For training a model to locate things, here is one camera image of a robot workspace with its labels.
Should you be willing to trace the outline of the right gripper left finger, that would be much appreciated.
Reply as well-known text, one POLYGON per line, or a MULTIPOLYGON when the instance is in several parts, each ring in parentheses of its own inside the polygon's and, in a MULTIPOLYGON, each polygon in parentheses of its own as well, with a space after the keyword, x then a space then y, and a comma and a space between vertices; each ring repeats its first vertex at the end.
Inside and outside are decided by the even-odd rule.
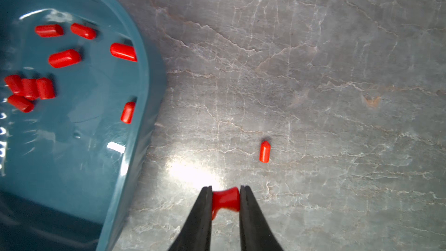
POLYGON ((212 204, 212 187, 203 187, 169 251, 210 250, 212 204))

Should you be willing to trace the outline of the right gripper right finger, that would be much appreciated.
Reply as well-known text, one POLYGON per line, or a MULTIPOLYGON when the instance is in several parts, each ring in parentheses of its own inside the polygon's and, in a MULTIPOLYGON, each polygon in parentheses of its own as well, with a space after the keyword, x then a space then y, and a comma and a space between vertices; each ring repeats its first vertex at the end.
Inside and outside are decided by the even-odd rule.
POLYGON ((249 186, 240 187, 240 245, 242 251, 282 251, 249 186))

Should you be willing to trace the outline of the teal plastic storage box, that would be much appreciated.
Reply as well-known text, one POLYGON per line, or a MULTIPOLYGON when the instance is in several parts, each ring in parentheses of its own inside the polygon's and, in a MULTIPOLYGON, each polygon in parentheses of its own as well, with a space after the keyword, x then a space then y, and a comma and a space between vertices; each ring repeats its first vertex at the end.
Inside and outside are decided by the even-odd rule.
POLYGON ((117 0, 1 0, 1 77, 52 80, 23 113, 1 83, 1 249, 110 251, 124 227, 167 86, 163 59, 117 0), (96 31, 72 33, 78 23, 96 31), (43 38, 35 27, 59 24, 43 38), (114 57, 133 46, 137 62, 114 57), (76 50, 82 61, 48 61, 76 50), (121 121, 135 102, 131 124, 121 121))

